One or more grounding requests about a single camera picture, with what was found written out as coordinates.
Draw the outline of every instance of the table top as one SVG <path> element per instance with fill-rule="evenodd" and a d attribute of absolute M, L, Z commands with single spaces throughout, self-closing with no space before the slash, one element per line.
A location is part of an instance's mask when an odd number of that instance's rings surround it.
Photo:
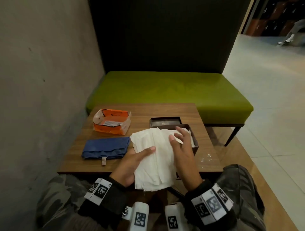
<path fill-rule="evenodd" d="M 93 130 L 93 116 L 99 109 L 117 109 L 132 113 L 131 124 L 127 133 L 122 135 L 96 132 Z M 150 118 L 152 117 L 172 117 L 179 116 L 182 123 L 189 124 L 199 144 L 199 149 L 195 155 L 195 160 L 199 172 L 222 172 L 223 168 L 218 159 L 216 151 L 208 136 L 205 126 L 193 103 L 177 104 L 102 104 L 95 107 L 87 118 L 81 133 L 77 136 L 72 147 L 64 157 L 59 174 L 88 174 L 88 173 L 110 173 L 120 159 L 107 160 L 106 165 L 101 165 L 101 160 L 84 160 L 81 157 L 83 148 L 87 140 L 127 137 L 132 133 L 150 128 Z"/>

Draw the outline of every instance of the wooden floor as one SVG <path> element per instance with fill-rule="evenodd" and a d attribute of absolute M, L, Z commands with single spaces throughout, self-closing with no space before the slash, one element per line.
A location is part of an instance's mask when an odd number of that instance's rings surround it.
<path fill-rule="evenodd" d="M 206 127 L 206 129 L 223 166 L 240 164 L 250 172 L 266 208 L 264 221 L 267 230 L 298 230 L 239 140 L 235 137 L 227 147 L 224 147 L 226 140 L 232 133 L 231 128 Z"/>

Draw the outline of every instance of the brown locker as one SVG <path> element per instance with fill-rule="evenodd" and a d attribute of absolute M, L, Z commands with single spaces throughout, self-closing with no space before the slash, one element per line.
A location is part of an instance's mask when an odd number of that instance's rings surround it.
<path fill-rule="evenodd" d="M 281 30 L 279 36 L 286 36 L 289 33 L 289 31 L 293 28 L 295 22 L 296 22 L 295 20 L 288 20 L 285 23 L 283 29 Z"/>
<path fill-rule="evenodd" d="M 282 14 L 283 10 L 285 9 L 286 4 L 286 2 L 278 2 L 272 12 L 272 15 L 270 16 L 270 20 L 278 19 Z"/>
<path fill-rule="evenodd" d="M 252 19 L 246 35 L 260 36 L 267 25 L 268 20 Z"/>

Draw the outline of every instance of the green seat cushion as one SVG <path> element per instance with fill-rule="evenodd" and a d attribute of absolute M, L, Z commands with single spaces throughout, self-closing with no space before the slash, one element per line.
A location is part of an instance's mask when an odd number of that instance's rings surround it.
<path fill-rule="evenodd" d="M 217 73 L 110 71 L 87 110 L 103 103 L 195 103 L 203 123 L 244 124 L 249 101 Z"/>

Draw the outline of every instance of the hand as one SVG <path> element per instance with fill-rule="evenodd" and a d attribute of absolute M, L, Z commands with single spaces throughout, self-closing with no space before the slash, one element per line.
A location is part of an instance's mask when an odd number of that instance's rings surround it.
<path fill-rule="evenodd" d="M 188 191 L 192 191 L 202 183 L 202 179 L 195 162 L 190 134 L 178 126 L 176 126 L 176 129 L 182 135 L 175 133 L 174 136 L 180 139 L 183 144 L 181 145 L 178 141 L 176 141 L 173 135 L 170 135 L 168 139 L 173 147 L 174 160 L 178 175 L 181 178 L 185 188 Z"/>
<path fill-rule="evenodd" d="M 130 186 L 135 181 L 135 170 L 139 166 L 141 160 L 146 156 L 153 154 L 155 151 L 155 146 L 144 149 L 138 153 L 135 153 L 133 148 L 130 149 L 117 168 L 110 174 L 110 177 L 125 187 Z"/>

